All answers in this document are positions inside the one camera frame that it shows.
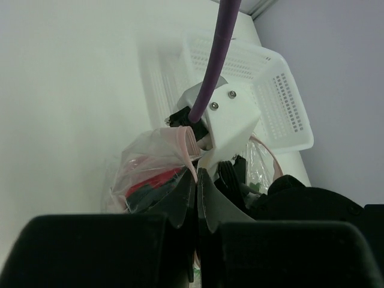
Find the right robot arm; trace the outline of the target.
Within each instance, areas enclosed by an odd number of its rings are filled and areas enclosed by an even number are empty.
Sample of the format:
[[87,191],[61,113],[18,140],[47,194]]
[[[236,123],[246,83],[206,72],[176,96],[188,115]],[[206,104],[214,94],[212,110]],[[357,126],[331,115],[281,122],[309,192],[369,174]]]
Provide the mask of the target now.
[[333,191],[306,187],[290,175],[279,176],[260,193],[245,183],[247,162],[222,161],[218,178],[201,174],[197,191],[205,200],[204,212],[211,226],[250,221],[346,221],[359,227],[383,225],[383,205],[361,207]]

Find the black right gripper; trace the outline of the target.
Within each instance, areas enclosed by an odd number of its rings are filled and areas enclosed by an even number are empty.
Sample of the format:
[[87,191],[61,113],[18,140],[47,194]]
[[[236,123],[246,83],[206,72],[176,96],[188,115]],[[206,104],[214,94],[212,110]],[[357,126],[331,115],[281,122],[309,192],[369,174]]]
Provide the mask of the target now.
[[[259,191],[260,184],[245,183],[247,161],[237,158],[235,163],[222,161],[218,165],[218,179],[214,181],[215,187],[228,198],[237,208],[244,213],[249,213],[250,205],[262,194]],[[158,188],[150,188],[148,185],[138,189],[127,198],[127,208],[133,212],[145,212],[161,201],[169,192],[176,188],[187,168],[181,168],[178,176],[174,177]]]

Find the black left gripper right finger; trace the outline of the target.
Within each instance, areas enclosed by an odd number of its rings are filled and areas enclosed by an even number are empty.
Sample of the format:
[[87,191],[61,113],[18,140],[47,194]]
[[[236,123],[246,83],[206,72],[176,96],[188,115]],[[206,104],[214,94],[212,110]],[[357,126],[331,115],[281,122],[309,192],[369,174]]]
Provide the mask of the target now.
[[203,287],[382,287],[383,225],[206,219],[197,192]]

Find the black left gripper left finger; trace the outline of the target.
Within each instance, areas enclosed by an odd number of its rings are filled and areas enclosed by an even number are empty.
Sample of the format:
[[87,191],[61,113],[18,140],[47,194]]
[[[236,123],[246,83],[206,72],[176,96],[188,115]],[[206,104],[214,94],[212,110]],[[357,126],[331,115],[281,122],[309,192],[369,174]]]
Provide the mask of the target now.
[[41,215],[16,239],[2,287],[188,287],[194,280],[192,174],[133,214]]

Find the clear zip top bag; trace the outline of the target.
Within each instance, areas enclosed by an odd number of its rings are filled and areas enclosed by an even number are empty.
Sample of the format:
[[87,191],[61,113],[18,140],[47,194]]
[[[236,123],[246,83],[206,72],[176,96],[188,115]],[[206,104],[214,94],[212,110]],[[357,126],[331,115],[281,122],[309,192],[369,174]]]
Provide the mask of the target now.
[[[109,213],[138,213],[127,208],[127,190],[135,184],[175,168],[187,168],[197,179],[198,162],[206,151],[200,148],[191,128],[158,128],[142,133],[125,148],[106,177],[101,208]],[[275,155],[255,135],[236,155],[247,161],[245,183],[260,184],[260,193],[283,175]]]

